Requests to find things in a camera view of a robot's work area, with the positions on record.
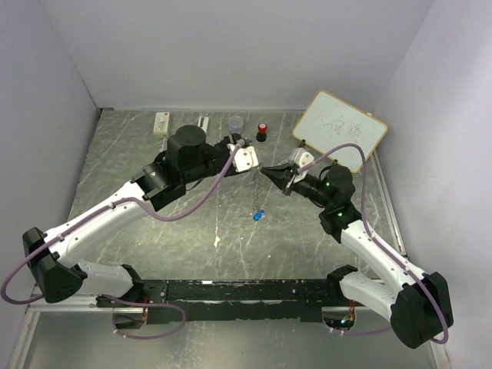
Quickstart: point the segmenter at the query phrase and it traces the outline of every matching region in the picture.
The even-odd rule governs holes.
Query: blue object
[[[254,221],[259,221],[260,219],[262,219],[264,217],[264,210],[261,209],[260,211],[258,211],[255,215],[253,215],[253,220]]]

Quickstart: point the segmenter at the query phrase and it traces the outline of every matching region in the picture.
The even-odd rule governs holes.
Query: wooden whiteboard frame
[[[298,120],[298,122],[296,123],[295,127],[294,127],[294,128],[292,128],[292,135],[293,135],[293,136],[294,136],[297,140],[299,140],[299,141],[302,141],[302,140],[303,140],[303,138],[299,138],[298,136],[296,136],[296,135],[294,134],[294,131],[295,131],[295,129],[298,127],[299,123],[301,123],[302,118],[304,118],[304,116],[305,116],[306,112],[308,112],[309,108],[313,105],[314,100],[316,100],[316,98],[317,98],[317,97],[319,96],[319,94],[321,94],[321,93],[325,93],[325,94],[327,94],[327,95],[330,95],[332,98],[336,98],[339,102],[342,102],[342,103],[344,103],[344,104],[346,104],[346,105],[350,106],[351,108],[353,108],[353,109],[355,109],[355,110],[359,111],[360,113],[362,113],[362,114],[364,114],[364,115],[368,116],[369,118],[374,119],[377,123],[380,123],[381,125],[383,125],[383,126],[384,126],[384,133],[383,133],[383,134],[382,134],[382,136],[379,138],[379,140],[376,142],[376,145],[373,147],[373,149],[371,150],[371,152],[369,153],[369,155],[367,155],[367,157],[365,158],[365,161],[367,161],[367,160],[371,157],[371,155],[372,155],[372,153],[374,152],[374,150],[376,150],[376,147],[379,145],[379,143],[381,142],[381,140],[383,139],[383,137],[387,134],[387,130],[388,130],[388,128],[387,128],[387,124],[386,124],[386,123],[384,123],[383,121],[380,121],[379,119],[377,119],[377,118],[373,117],[372,115],[369,115],[366,111],[362,111],[362,110],[360,110],[359,108],[356,108],[356,107],[355,107],[355,106],[353,106],[352,104],[349,104],[348,102],[346,102],[346,101],[342,100],[341,98],[339,98],[339,97],[337,97],[337,96],[335,96],[335,95],[331,94],[331,93],[330,93],[330,92],[328,92],[328,91],[325,91],[325,90],[320,90],[320,91],[318,91],[318,92],[317,92],[316,96],[314,96],[314,98],[313,98],[313,101],[311,101],[311,103],[310,103],[310,104],[309,104],[309,106],[306,108],[306,110],[304,110],[304,113],[303,113],[303,114],[302,114],[302,116],[299,118],[299,120]],[[306,142],[306,145],[307,145],[307,146],[309,146],[310,148],[312,148],[313,150],[315,150],[315,151],[319,152],[320,154],[324,154],[324,152],[319,151],[317,148],[315,148],[314,146],[310,145],[308,142]],[[361,169],[362,169],[362,164],[361,164],[361,166],[360,166],[360,167],[359,167],[356,171],[351,171],[351,172],[352,172],[352,173],[358,173],[359,171],[361,171]]]

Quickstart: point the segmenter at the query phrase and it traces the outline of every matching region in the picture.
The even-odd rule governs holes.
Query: metal chain
[[[260,203],[259,203],[259,197],[260,197],[260,169],[261,165],[258,165],[254,170],[253,170],[253,185],[254,185],[254,192],[253,192],[253,214],[256,214],[260,211]]]

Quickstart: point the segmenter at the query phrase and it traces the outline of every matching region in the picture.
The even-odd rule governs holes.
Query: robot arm
[[[205,139],[205,133],[196,126],[179,128],[168,139],[167,151],[107,199],[66,224],[46,232],[32,228],[24,233],[26,256],[52,244],[29,263],[47,302],[62,301],[76,292],[121,297],[138,283],[138,275],[129,265],[110,267],[83,258],[109,234],[185,195],[186,184],[217,175],[241,136],[227,136],[215,146]],[[254,148],[239,148],[233,164],[225,177],[258,166]]]
[[[417,347],[442,332],[443,327],[431,302],[409,275],[413,273],[432,294],[450,327],[453,315],[446,280],[437,272],[426,274],[399,255],[374,229],[364,226],[361,213],[351,202],[355,187],[348,168],[335,162],[323,169],[319,178],[307,171],[299,174],[299,169],[313,160],[301,146],[287,163],[263,167],[261,172],[285,195],[297,192],[323,208],[319,218],[324,231],[359,255],[384,282],[377,283],[347,265],[328,275],[328,279],[337,282],[335,292],[377,312],[391,323],[395,334],[408,347]]]

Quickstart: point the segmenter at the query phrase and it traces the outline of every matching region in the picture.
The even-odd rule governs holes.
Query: red bottle cap
[[[265,123],[260,123],[258,125],[258,132],[260,133],[267,133],[267,125]]]

